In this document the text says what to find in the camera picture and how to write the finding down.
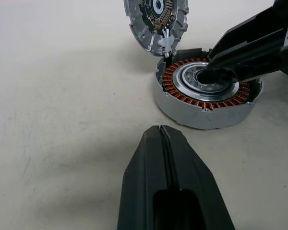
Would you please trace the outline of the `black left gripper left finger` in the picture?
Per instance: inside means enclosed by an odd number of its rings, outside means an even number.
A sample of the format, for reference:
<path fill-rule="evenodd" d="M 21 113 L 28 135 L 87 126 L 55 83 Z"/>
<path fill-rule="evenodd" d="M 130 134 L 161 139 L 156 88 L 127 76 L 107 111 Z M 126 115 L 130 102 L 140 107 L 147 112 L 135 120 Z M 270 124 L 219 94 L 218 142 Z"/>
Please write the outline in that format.
<path fill-rule="evenodd" d="M 170 126 L 143 133 L 123 175 L 117 230 L 177 230 L 166 157 L 166 140 L 174 133 Z"/>

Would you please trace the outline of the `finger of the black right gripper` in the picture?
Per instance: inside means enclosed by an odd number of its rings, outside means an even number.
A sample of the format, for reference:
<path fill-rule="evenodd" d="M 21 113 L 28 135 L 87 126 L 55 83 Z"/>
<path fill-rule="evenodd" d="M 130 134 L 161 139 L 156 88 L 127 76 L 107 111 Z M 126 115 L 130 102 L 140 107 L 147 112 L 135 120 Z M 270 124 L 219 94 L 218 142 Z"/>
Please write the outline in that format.
<path fill-rule="evenodd" d="M 274 0 L 273 6 L 227 30 L 209 53 L 209 59 L 223 62 L 279 51 L 287 29 L 288 0 Z"/>
<path fill-rule="evenodd" d="M 223 50 L 212 54 L 213 81 L 249 81 L 280 70 L 282 66 L 280 51 L 284 38 L 284 29 L 278 29 L 253 41 L 248 41 L 246 35 L 243 35 L 242 42 L 237 45 L 230 42 L 230 47 L 225 48 L 223 43 L 228 39 L 222 37 L 218 44 Z"/>

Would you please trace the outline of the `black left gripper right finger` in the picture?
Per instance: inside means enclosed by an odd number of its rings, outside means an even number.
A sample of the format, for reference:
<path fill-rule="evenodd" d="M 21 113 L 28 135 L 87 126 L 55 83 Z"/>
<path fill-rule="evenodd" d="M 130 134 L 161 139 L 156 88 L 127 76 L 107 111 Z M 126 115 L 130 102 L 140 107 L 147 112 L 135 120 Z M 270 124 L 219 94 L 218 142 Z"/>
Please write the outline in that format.
<path fill-rule="evenodd" d="M 161 126 L 178 190 L 175 230 L 235 230 L 212 172 L 177 129 Z"/>

